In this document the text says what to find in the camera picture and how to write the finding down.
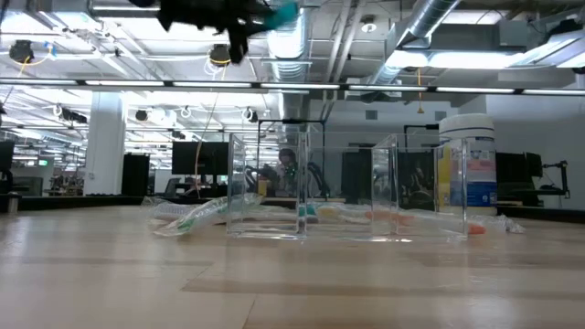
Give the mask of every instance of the wooden table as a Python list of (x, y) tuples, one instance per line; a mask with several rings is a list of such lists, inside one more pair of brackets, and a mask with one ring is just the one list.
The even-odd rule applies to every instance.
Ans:
[(583, 328), (585, 226), (462, 243), (153, 236), (139, 207), (0, 218), (1, 328)]

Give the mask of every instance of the teal object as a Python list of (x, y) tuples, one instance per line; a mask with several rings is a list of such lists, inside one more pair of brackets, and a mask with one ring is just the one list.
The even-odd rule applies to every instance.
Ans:
[(274, 15), (266, 17), (264, 25), (269, 29), (277, 29), (287, 23), (291, 23), (299, 15), (299, 6), (292, 2), (278, 8)]
[(299, 208), (299, 216), (304, 216), (305, 214), (309, 216), (317, 216), (317, 212), (313, 205), (309, 205), (307, 207), (300, 207)]

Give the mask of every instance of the clear acrylic box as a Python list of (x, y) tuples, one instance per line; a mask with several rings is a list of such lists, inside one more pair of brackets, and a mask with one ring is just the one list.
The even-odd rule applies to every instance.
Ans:
[[(231, 235), (357, 240), (467, 235), (465, 140), (266, 133), (260, 143), (257, 134), (232, 134), (230, 143)], [(252, 205), (246, 193), (265, 197)]]

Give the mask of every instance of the computer monitor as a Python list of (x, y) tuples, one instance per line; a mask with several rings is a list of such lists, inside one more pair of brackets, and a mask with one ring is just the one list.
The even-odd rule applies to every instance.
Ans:
[(542, 160), (540, 159), (540, 155), (526, 153), (526, 165), (530, 176), (542, 177)]
[(532, 178), (527, 172), (527, 159), (523, 154), (497, 152), (495, 166), (498, 185), (503, 183), (532, 184)]
[[(173, 142), (173, 175), (194, 175), (199, 142)], [(227, 175), (229, 143), (203, 142), (197, 161), (198, 175)]]
[(12, 157), (15, 154), (15, 143), (12, 141), (0, 142), (0, 169), (12, 167)]

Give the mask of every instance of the yellow cable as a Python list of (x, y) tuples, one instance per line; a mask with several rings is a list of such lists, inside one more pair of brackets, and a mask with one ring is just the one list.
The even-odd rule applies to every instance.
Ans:
[(231, 59), (228, 60), (214, 60), (209, 58), (209, 61), (215, 64), (229, 64), (231, 62)]
[[(226, 78), (227, 71), (228, 71), (228, 67), (226, 66), (223, 69), (223, 73), (221, 74), (222, 81), (224, 78)], [(209, 116), (207, 117), (207, 122), (205, 123), (205, 128), (203, 129), (203, 132), (201, 133), (201, 136), (199, 138), (199, 143), (197, 144), (197, 153), (195, 154), (195, 182), (196, 182), (197, 198), (201, 198), (201, 195), (199, 194), (199, 185), (197, 184), (197, 164), (199, 163), (199, 152), (201, 151), (201, 144), (203, 143), (203, 137), (205, 136), (205, 132), (207, 131), (207, 128), (209, 127), (209, 123), (211, 122), (211, 118), (213, 117), (213, 112), (216, 110), (216, 105), (218, 104), (218, 98), (219, 98), (219, 92), (216, 94), (216, 99), (213, 102), (213, 107), (211, 108), (211, 112), (209, 113)]]
[(27, 66), (27, 62), (29, 59), (30, 59), (30, 56), (28, 56), (27, 59), (25, 59), (25, 62), (22, 63), (22, 66), (20, 67), (20, 71), (18, 71), (18, 76), (16, 77), (17, 79), (20, 78), (20, 76), (22, 76), (22, 73), (25, 71), (25, 67)]
[[(25, 63), (28, 62), (28, 59), (29, 58), (30, 58), (30, 56), (28, 56), (25, 59)], [(18, 64), (20, 64), (22, 66), (20, 67), (20, 71), (18, 71), (18, 75), (16, 76), (17, 79), (19, 79), (22, 76), (22, 73), (25, 71), (25, 67), (27, 66), (27, 64), (25, 64), (25, 63), (18, 63)], [(4, 99), (4, 105), (6, 105), (6, 103), (8, 102), (8, 98), (10, 97), (10, 94), (12, 94), (12, 90), (14, 90), (14, 88), (15, 88), (15, 86), (10, 87), (10, 90), (6, 94), (6, 98)]]
[(25, 62), (24, 63), (19, 63), (19, 62), (15, 61), (15, 60), (13, 60), (13, 62), (15, 62), (18, 65), (23, 65), (23, 67), (24, 66), (35, 66), (35, 65), (39, 65), (39, 64), (42, 64), (45, 60), (47, 60), (51, 56), (51, 51), (52, 50), (53, 50), (53, 47), (49, 47), (48, 48), (47, 55), (43, 59), (41, 59), (40, 61), (38, 61), (36, 63), (28, 63), (28, 60), (30, 59), (30, 56), (27, 57), (27, 59), (25, 59)]

